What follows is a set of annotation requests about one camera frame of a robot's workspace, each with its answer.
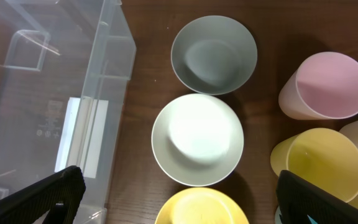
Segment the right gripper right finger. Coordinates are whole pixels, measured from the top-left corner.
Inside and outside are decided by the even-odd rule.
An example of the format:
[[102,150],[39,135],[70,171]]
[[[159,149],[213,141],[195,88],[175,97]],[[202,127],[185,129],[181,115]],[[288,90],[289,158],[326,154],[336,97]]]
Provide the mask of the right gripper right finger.
[[276,195],[282,224],[307,224],[308,215],[318,224],[358,223],[357,208],[288,170],[280,172]]

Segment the small grey bowl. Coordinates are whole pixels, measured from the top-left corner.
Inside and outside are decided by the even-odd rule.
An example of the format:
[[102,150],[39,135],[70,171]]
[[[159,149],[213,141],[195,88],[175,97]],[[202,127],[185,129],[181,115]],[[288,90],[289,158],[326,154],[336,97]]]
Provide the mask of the small grey bowl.
[[170,60],[189,89],[224,95],[240,88],[253,74],[257,44],[250,30],[225,16],[204,16],[185,25],[175,37]]

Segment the small yellow bowl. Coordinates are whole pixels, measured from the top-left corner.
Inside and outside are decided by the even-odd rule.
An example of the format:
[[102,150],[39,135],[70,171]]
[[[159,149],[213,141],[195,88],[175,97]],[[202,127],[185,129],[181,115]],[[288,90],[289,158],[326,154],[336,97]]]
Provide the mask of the small yellow bowl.
[[155,224],[249,224],[241,207],[226,194],[207,187],[191,187],[170,197]]

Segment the light blue plastic cup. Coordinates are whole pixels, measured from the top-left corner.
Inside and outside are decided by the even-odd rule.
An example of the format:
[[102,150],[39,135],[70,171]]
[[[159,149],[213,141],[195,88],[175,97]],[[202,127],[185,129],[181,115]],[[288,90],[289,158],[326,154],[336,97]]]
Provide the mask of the light blue plastic cup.
[[[309,215],[307,216],[307,224],[318,224],[315,220],[313,220]],[[277,207],[275,212],[275,224],[282,224],[282,213],[280,211],[280,207]]]

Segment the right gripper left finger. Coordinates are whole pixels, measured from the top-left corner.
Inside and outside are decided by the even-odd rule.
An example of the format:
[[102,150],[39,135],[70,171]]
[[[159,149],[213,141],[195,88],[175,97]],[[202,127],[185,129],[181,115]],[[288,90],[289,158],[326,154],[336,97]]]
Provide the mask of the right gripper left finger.
[[0,200],[0,223],[73,223],[86,190],[82,171],[67,167]]

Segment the small white bowl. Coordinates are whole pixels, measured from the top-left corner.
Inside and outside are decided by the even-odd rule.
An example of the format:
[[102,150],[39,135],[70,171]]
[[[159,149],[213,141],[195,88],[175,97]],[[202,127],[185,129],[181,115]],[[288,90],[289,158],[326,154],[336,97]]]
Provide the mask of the small white bowl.
[[234,110],[214,96],[192,93],[162,108],[154,121],[151,146],[161,170],[183,185],[216,184],[237,167],[244,131]]

